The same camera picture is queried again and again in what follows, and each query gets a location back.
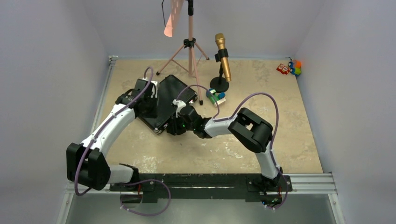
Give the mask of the black aluminium poker case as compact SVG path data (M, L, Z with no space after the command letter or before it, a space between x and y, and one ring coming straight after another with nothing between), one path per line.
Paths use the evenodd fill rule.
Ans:
M156 118L140 118L140 120L150 128L155 134L161 134L171 125L175 118L176 108L172 102L174 99L184 101L187 105L192 105L198 99L198 94L191 87L174 75L168 75L160 82L158 90L158 115Z

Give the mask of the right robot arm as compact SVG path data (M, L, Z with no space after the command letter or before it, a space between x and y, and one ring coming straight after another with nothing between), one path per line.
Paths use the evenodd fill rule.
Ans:
M165 130L172 135L191 131L201 139L232 135L258 160L260 174L247 180L250 189L278 193L292 191L290 180L277 164L271 147L274 140L272 125L247 108L240 109L231 118L215 121L199 115L193 106L186 106L171 116Z

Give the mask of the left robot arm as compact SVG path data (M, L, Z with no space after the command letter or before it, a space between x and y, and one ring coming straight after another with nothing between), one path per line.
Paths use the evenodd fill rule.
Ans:
M128 191L138 188L138 168L127 164L110 166L106 156L122 131L137 117L157 117L158 85L157 81L138 79L134 88L116 99L111 112L89 137L67 147L69 181L95 190L117 183L121 183Z

